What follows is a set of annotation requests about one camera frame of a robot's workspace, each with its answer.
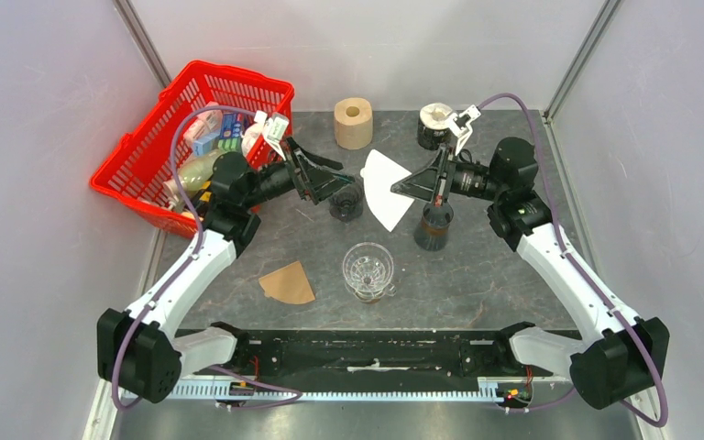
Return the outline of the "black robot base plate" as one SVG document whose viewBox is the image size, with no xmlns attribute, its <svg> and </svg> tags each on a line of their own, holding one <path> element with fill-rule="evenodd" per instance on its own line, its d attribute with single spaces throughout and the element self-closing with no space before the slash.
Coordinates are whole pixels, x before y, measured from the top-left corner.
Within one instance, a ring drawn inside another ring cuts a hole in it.
<svg viewBox="0 0 704 440">
<path fill-rule="evenodd" d="M 487 330 L 248 330 L 225 367 L 305 394 L 472 391 L 479 378 L 548 373 Z"/>
</svg>

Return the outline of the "clear glass dripper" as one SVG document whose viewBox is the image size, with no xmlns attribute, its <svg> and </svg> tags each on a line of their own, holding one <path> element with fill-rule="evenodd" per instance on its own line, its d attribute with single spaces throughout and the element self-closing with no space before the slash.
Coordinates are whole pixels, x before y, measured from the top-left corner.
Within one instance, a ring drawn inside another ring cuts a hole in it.
<svg viewBox="0 0 704 440">
<path fill-rule="evenodd" d="M 384 246 L 363 242 L 351 247 L 342 262 L 342 274 L 346 289 L 375 292 L 390 285 L 387 296 L 393 296 L 396 288 L 393 284 L 395 265 L 391 253 Z"/>
</svg>

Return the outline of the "white paper coffee filter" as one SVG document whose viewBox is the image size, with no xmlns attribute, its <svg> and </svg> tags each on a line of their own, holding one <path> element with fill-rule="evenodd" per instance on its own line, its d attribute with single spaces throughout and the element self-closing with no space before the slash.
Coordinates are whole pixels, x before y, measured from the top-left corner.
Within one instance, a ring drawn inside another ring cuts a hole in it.
<svg viewBox="0 0 704 440">
<path fill-rule="evenodd" d="M 372 149 L 360 174 L 368 209 L 388 232 L 392 232 L 414 199 L 393 192 L 391 187 L 412 173 L 380 151 Z"/>
</svg>

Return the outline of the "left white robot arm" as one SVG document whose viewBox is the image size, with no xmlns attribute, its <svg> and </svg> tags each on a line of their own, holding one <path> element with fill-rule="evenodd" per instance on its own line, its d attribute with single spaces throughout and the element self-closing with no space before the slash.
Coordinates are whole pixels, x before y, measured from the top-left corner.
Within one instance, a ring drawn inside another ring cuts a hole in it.
<svg viewBox="0 0 704 440">
<path fill-rule="evenodd" d="M 110 383 L 117 408 L 125 406 L 120 391 L 158 403 L 193 373 L 221 367 L 235 375 L 248 368 L 251 351 L 242 344 L 243 331 L 212 324 L 179 336 L 184 317 L 253 240 L 260 225 L 255 206 L 291 191 L 319 204 L 356 180 L 341 163 L 305 150 L 292 137 L 279 145 L 285 158 L 258 170 L 238 153 L 219 157 L 207 187 L 208 206 L 191 244 L 124 311 L 108 309 L 99 317 L 98 375 Z"/>
</svg>

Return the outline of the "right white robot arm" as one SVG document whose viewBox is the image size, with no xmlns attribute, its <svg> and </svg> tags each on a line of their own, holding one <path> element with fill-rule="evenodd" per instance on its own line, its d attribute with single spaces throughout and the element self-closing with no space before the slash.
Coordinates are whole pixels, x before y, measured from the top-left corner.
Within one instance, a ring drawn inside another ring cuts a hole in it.
<svg viewBox="0 0 704 440">
<path fill-rule="evenodd" d="M 482 165 L 442 148 L 390 190 L 435 208 L 447 205 L 449 194 L 488 201 L 496 236 L 541 276 L 574 321 L 577 339 L 532 323 L 501 330 L 501 343 L 492 350 L 499 372 L 514 375 L 526 366 L 546 370 L 570 380 L 595 409 L 627 403 L 653 388 L 666 413 L 662 375 L 669 331 L 661 319 L 643 319 L 627 306 L 569 243 L 550 201 L 534 188 L 541 153 L 539 144 L 506 137 Z"/>
</svg>

